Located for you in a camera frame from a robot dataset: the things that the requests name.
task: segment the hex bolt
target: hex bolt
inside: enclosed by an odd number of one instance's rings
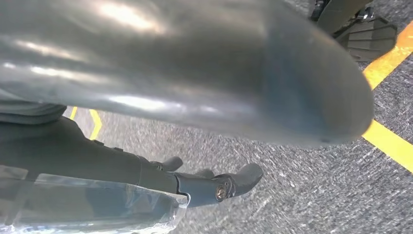
[[[217,187],[215,196],[219,202],[223,201],[226,198],[226,189],[223,185]]]

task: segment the bolt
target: bolt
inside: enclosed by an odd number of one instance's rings
[[[357,15],[357,19],[359,20],[371,20],[374,17],[374,9],[373,7],[369,6],[364,10],[360,10]]]
[[[226,197],[226,189],[224,186],[220,185],[217,188],[217,192],[215,194],[218,201],[223,201]]]

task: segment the yellow road line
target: yellow road line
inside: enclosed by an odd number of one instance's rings
[[[70,119],[71,120],[75,119],[76,111],[77,111],[77,106],[74,106],[73,109],[72,109],[72,113],[70,114]]]
[[[364,70],[371,88],[376,88],[412,52],[413,21],[399,34],[396,47]],[[413,145],[409,142],[375,120],[363,137],[413,173]]]
[[[364,75],[372,89],[376,88],[407,56],[413,52],[413,21],[399,34],[393,50],[373,61]]]
[[[373,121],[369,130],[363,136],[394,161],[413,172],[413,145],[392,131]]]
[[[100,129],[102,128],[102,121],[100,120],[99,114],[96,110],[89,110],[92,115],[94,128],[91,134],[90,140],[95,140],[97,138],[97,134],[99,133]]]

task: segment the yellow lane marking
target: yellow lane marking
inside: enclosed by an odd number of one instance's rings
[[[393,50],[373,61],[365,70],[372,89],[376,88],[410,53],[413,52],[413,21],[398,35]]]
[[[73,109],[72,109],[72,113],[70,114],[70,119],[71,120],[75,119],[76,111],[77,111],[77,106],[74,106]]]
[[[372,62],[364,75],[376,88],[410,53],[413,52],[413,21],[399,34],[396,47]],[[363,137],[394,161],[413,173],[413,145],[373,120]]]
[[[96,110],[89,110],[92,115],[94,128],[91,134],[90,140],[95,140],[97,138],[97,134],[99,133],[100,129],[102,128],[102,121],[100,120],[99,114]]]
[[[363,137],[413,173],[413,145],[375,120]]]

